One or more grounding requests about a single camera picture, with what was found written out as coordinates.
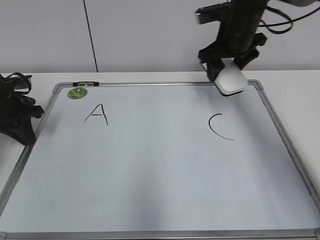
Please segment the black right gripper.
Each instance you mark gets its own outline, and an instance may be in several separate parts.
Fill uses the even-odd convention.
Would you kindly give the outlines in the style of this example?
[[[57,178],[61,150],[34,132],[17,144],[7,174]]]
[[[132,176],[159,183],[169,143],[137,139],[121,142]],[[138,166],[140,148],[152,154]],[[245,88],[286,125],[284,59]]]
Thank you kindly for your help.
[[[206,73],[214,83],[225,68],[221,59],[233,58],[234,64],[243,70],[260,52],[267,38],[256,33],[259,22],[267,7],[266,0],[232,0],[225,18],[220,22],[216,40],[198,52]]]

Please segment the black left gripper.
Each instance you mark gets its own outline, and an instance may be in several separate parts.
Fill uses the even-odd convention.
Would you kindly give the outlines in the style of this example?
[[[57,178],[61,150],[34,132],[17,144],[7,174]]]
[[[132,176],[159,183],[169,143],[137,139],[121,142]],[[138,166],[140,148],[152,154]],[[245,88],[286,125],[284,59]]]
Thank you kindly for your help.
[[[24,146],[36,142],[32,118],[40,119],[44,113],[41,105],[29,96],[32,75],[14,72],[0,76],[0,132]]]

